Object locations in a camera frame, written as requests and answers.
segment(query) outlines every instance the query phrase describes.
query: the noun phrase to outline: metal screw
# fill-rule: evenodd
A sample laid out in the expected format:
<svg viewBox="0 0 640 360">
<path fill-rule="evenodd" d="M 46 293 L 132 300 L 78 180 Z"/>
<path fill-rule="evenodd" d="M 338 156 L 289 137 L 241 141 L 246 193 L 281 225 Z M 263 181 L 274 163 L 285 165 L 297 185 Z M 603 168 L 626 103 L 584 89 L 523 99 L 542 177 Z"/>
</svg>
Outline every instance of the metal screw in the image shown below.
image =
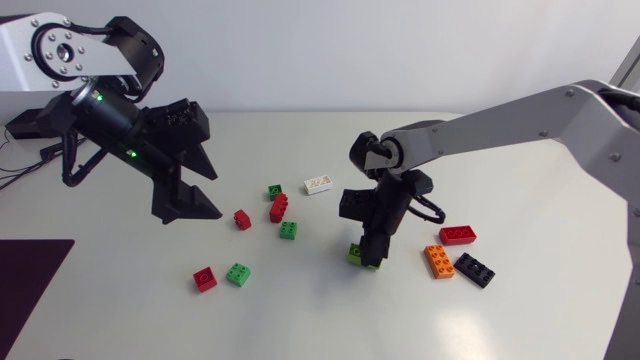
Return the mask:
<svg viewBox="0 0 640 360">
<path fill-rule="evenodd" d="M 609 160 L 611 160 L 613 162 L 618 162 L 618 161 L 620 161 L 620 159 L 622 159 L 622 155 L 620 155 L 619 153 L 613 153 L 613 154 L 609 155 Z"/>
</svg>

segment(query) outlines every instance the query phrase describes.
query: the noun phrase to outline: tabletop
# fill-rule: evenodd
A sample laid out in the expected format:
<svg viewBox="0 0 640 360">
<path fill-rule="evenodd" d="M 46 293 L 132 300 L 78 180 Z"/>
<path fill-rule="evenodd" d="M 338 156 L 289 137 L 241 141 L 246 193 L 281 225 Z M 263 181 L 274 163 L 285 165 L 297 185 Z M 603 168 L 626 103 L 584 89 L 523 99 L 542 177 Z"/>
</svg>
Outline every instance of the tabletop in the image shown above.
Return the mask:
<svg viewBox="0 0 640 360">
<path fill-rule="evenodd" d="M 344 189 L 370 189 L 349 161 L 361 132 L 446 113 L 211 113 L 204 147 L 215 181 L 186 170 L 222 211 L 219 220 L 150 214 L 152 184 L 113 156 L 76 188 L 60 159 L 0 192 L 3 238 L 76 244 L 8 359 L 598 359 L 631 270 L 626 203 L 553 140 L 443 157 L 419 168 L 443 226 L 471 225 L 477 240 L 448 246 L 495 273 L 482 289 L 457 273 L 435 279 L 425 260 L 441 225 L 407 214 L 389 258 L 373 271 L 347 262 L 361 223 L 338 217 Z M 38 161 L 45 140 L 13 141 L 0 167 Z M 78 162 L 94 151 L 80 147 Z M 303 181 L 329 175 L 307 196 Z M 267 186 L 289 197 L 269 221 Z M 241 231 L 233 213 L 253 226 Z M 225 279 L 236 262 L 243 287 Z M 200 293 L 207 266 L 218 285 Z"/>
</svg>

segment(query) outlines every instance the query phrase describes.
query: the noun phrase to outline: orange lego brick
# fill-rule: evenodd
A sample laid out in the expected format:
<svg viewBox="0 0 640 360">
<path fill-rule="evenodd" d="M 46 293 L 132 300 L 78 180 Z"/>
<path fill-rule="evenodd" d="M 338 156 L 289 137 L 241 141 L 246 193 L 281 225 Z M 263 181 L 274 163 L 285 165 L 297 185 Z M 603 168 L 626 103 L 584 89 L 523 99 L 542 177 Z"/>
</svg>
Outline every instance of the orange lego brick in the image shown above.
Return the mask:
<svg viewBox="0 0 640 360">
<path fill-rule="evenodd" d="M 447 253 L 442 245 L 431 245 L 424 248 L 424 255 L 433 271 L 436 279 L 447 279 L 455 275 L 456 270 L 453 268 Z"/>
</svg>

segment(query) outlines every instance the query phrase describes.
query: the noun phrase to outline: wall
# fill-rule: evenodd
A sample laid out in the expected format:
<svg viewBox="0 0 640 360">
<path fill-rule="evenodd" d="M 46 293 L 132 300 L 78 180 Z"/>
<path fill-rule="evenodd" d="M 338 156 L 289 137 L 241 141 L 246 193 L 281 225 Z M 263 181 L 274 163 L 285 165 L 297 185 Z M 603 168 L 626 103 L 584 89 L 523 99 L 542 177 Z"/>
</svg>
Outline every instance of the wall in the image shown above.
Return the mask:
<svg viewBox="0 0 640 360">
<path fill-rule="evenodd" d="M 637 0 L 7 2 L 0 14 L 89 26 L 131 17 L 167 58 L 146 105 L 189 97 L 206 110 L 468 113 L 608 81 L 640 34 Z M 26 99 L 3 94 L 0 115 Z"/>
</svg>

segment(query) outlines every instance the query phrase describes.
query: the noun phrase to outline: black mat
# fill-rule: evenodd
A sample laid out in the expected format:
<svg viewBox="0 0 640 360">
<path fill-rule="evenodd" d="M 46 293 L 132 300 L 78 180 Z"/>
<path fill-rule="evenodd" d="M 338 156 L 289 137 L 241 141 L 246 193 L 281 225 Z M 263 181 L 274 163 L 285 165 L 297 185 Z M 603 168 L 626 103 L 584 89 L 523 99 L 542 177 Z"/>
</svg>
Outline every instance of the black mat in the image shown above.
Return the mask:
<svg viewBox="0 0 640 360">
<path fill-rule="evenodd" d="M 0 359 L 5 359 L 73 240 L 0 240 Z"/>
</svg>

